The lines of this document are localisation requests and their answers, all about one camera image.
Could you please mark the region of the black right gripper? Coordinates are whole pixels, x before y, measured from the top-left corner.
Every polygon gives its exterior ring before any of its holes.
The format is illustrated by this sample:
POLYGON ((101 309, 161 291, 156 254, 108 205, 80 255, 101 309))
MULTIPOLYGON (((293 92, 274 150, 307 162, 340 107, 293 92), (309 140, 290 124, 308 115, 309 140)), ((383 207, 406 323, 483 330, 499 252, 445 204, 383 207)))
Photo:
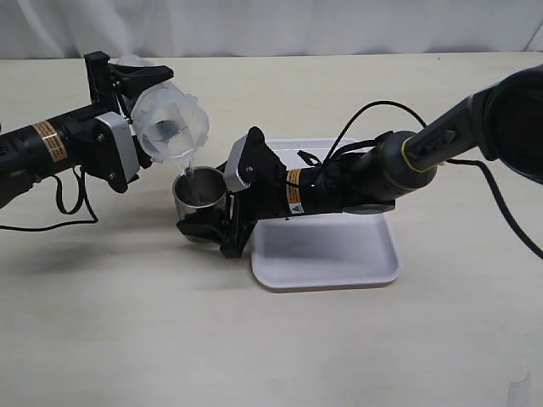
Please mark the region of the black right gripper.
MULTIPOLYGON (((259 220, 290 216, 287 167, 266 144, 259 127, 250 127, 245 135, 248 139, 240 169, 242 177, 251 181, 250 187, 237 193, 227 190, 226 212, 206 209, 188 214, 176 223, 178 231, 190 242, 220 244, 227 259, 241 256, 259 220)), ((219 166, 222 174, 227 159, 219 166)))

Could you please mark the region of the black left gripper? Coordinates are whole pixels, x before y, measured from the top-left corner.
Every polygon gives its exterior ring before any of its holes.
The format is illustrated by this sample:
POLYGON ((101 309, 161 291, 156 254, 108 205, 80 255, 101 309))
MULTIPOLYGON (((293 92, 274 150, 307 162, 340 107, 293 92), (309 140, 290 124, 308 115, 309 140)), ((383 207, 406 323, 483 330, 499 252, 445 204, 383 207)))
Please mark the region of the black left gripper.
POLYGON ((151 160, 139 146, 132 128, 132 110, 144 91, 172 79, 174 71, 165 65, 112 62, 102 51, 87 53, 83 59, 90 104, 66 115, 69 150, 86 173, 107 182, 115 192, 124 193, 138 179, 138 173, 129 183, 125 181, 113 136, 105 125, 98 123, 97 117, 108 112, 123 116, 131 129, 139 170, 148 168, 151 160))

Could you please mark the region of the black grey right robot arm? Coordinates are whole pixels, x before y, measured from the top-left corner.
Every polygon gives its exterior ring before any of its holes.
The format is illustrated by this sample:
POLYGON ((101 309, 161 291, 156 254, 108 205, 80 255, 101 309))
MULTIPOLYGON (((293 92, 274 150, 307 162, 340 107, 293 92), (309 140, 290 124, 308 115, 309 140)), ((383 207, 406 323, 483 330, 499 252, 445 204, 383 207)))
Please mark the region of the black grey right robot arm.
POLYGON ((305 151, 301 169, 288 169, 252 127, 216 168, 220 197, 177 222, 179 232, 217 244, 224 257, 241 255, 260 220, 307 215, 382 214, 398 198, 426 187, 441 164, 462 164, 477 148, 478 167, 518 238, 540 248, 512 217, 487 164, 498 160, 522 177, 542 181, 542 68, 509 75, 467 96, 418 132, 387 131, 370 140, 335 141, 323 159, 305 151))

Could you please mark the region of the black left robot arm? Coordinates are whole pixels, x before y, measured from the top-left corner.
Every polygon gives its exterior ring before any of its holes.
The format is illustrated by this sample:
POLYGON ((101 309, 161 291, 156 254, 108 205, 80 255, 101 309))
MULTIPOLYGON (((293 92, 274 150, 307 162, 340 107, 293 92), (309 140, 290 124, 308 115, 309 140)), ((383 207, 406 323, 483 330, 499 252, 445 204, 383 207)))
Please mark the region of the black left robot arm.
POLYGON ((123 193, 151 165, 132 134, 130 114, 137 98, 172 79, 173 70, 113 64, 102 51, 84 61, 90 104, 1 136, 2 205, 75 166, 123 193))

